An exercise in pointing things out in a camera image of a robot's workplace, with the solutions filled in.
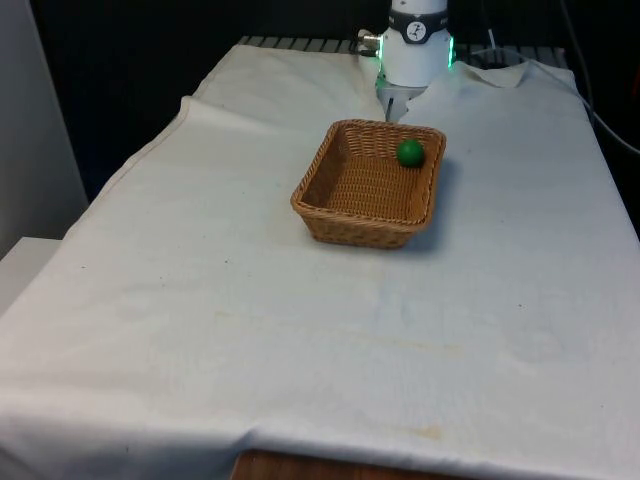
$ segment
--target robot logo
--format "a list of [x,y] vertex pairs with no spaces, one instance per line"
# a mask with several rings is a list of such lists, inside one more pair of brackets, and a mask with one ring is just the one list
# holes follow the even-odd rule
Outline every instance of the robot logo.
[[427,35],[427,27],[422,22],[411,22],[407,27],[407,35],[414,42],[419,42]]

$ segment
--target cable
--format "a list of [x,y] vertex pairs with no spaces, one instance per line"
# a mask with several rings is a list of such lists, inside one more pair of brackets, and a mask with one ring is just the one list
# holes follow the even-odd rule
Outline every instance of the cable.
[[482,55],[484,53],[491,53],[491,52],[503,52],[503,53],[508,53],[510,55],[515,55],[517,56],[519,59],[524,60],[525,62],[531,62],[531,65],[535,66],[536,68],[538,68],[539,70],[542,70],[547,76],[551,77],[553,80],[555,80],[556,82],[558,82],[560,85],[564,86],[566,89],[568,89],[571,93],[573,93],[574,95],[576,95],[580,100],[582,100],[582,103],[584,103],[585,107],[587,107],[587,110],[590,112],[590,114],[593,116],[594,120],[596,122],[598,122],[606,131],[609,135],[611,135],[618,143],[620,143],[623,147],[627,148],[629,151],[631,151],[632,153],[636,154],[636,155],[640,155],[640,149],[634,147],[633,145],[631,145],[630,143],[628,143],[627,141],[625,141],[620,135],[618,135],[616,132],[613,131],[613,129],[607,125],[607,123],[602,119],[602,117],[600,117],[600,115],[598,115],[594,109],[593,109],[593,105],[589,102],[589,100],[585,99],[582,95],[580,95],[580,92],[578,92],[578,90],[571,85],[568,82],[565,82],[563,79],[561,79],[560,77],[558,77],[557,75],[555,75],[554,73],[551,73],[549,70],[547,70],[546,68],[544,68],[540,63],[538,63],[537,61],[534,61],[533,59],[529,58],[529,57],[525,57],[524,55],[520,54],[519,52],[516,52],[515,50],[511,50],[509,48],[501,48],[501,47],[496,47],[496,48],[487,48],[485,50],[478,50],[476,52],[473,52],[472,55]]
[[595,100],[593,97],[593,86],[591,85],[591,76],[589,75],[587,61],[585,60],[584,54],[582,53],[582,48],[580,47],[580,42],[578,41],[578,36],[576,35],[576,30],[573,26],[573,21],[571,20],[571,15],[569,14],[569,9],[567,8],[567,2],[565,0],[560,0],[560,9],[562,10],[562,16],[564,17],[564,21],[567,25],[567,30],[569,31],[569,37],[571,37],[571,43],[573,43],[573,48],[576,51],[576,55],[578,55],[578,61],[580,62],[582,75],[584,76],[584,81],[587,85],[587,98],[589,99],[590,107],[589,116],[591,118],[591,125],[594,125]]
[[496,39],[493,36],[493,27],[491,26],[491,19],[489,18],[489,14],[487,13],[487,5],[485,0],[481,0],[480,8],[482,9],[482,17],[484,18],[484,23],[487,26],[487,31],[489,32],[489,41],[491,42],[491,48],[496,48]]

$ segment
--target table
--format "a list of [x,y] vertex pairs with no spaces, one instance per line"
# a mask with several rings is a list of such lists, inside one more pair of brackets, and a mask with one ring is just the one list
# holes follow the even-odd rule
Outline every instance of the table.
[[0,320],[0,476],[635,478],[640,256],[584,108],[459,66],[404,118],[449,137],[429,232],[317,244],[289,196],[331,122],[384,119],[370,67],[235,47],[116,174]]
[[271,452],[247,452],[230,480],[456,480],[453,477],[330,462]]

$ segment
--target green ball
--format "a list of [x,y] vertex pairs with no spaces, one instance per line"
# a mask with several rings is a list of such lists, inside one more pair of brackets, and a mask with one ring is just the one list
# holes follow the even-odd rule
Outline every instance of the green ball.
[[418,140],[407,140],[398,145],[396,150],[398,162],[407,168],[418,168],[424,164],[424,148]]

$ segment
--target brown wicker basket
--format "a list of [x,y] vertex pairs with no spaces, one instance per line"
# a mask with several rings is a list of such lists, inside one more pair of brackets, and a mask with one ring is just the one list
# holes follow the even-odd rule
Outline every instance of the brown wicker basket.
[[[397,146],[409,139],[426,151],[419,169],[404,168],[396,159]],[[400,248],[431,221],[446,143],[431,128],[334,123],[291,204],[318,241]]]

